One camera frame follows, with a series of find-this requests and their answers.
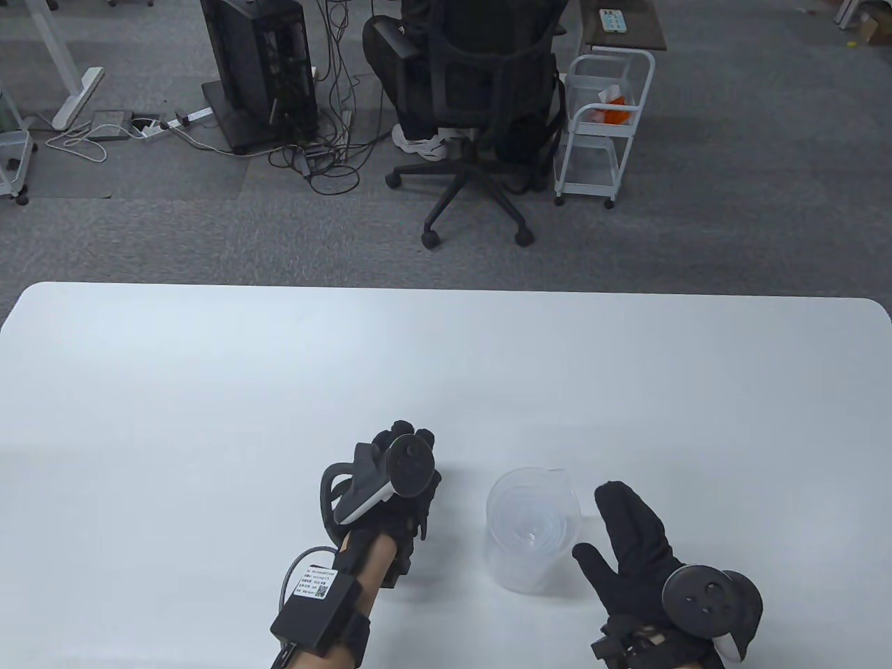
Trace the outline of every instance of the vr controller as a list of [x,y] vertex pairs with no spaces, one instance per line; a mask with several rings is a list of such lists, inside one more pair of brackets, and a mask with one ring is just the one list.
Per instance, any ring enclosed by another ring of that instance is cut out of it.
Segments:
[[663,586],[663,608],[680,630],[712,640],[719,655],[742,662],[762,618],[762,596],[746,576],[685,565]]
[[[335,484],[338,476],[351,478]],[[352,462],[337,462],[322,474],[319,502],[328,536],[337,544],[338,525],[355,523],[394,494],[417,497],[433,476],[434,452],[414,434],[397,437],[383,450],[374,443],[356,444]]]

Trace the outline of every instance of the remote control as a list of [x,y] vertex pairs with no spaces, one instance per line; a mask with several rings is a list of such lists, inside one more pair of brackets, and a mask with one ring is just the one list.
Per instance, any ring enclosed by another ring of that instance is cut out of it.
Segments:
[[618,9],[602,9],[599,13],[604,32],[625,32],[625,18]]

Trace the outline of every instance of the white label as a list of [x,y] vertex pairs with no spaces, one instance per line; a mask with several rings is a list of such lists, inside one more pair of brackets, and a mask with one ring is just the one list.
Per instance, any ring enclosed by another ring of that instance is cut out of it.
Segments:
[[332,587],[337,572],[334,569],[325,569],[323,566],[312,566],[301,576],[294,588],[295,597],[312,597],[325,599],[328,589]]

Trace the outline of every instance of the rolling cart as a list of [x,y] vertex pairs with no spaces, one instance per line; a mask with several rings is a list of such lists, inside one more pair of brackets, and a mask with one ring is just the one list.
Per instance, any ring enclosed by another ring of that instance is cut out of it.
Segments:
[[[564,203],[565,194],[582,194],[604,197],[605,208],[614,208],[655,66],[648,51],[606,46],[593,46],[570,64],[565,79],[567,123],[554,161],[557,206]],[[601,92],[614,86],[624,104],[602,102]],[[628,118],[602,122],[607,112],[625,112]]]
[[6,196],[22,206],[28,204],[25,175],[36,150],[31,133],[0,81],[0,197]]

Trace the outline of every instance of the power strip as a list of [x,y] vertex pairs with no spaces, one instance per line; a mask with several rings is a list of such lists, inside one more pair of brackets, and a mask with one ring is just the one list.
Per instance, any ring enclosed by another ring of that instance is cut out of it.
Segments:
[[[189,119],[190,125],[192,123],[197,123],[200,120],[208,119],[209,117],[214,115],[214,111],[210,107],[205,107],[199,111],[193,111],[191,114],[186,116]],[[160,137],[164,133],[167,132],[167,128],[174,128],[178,130],[183,129],[183,124],[179,122],[178,119],[173,119],[164,123],[166,128],[161,126],[161,121],[153,123],[151,126],[146,126],[142,130],[142,135],[144,140],[156,139]]]

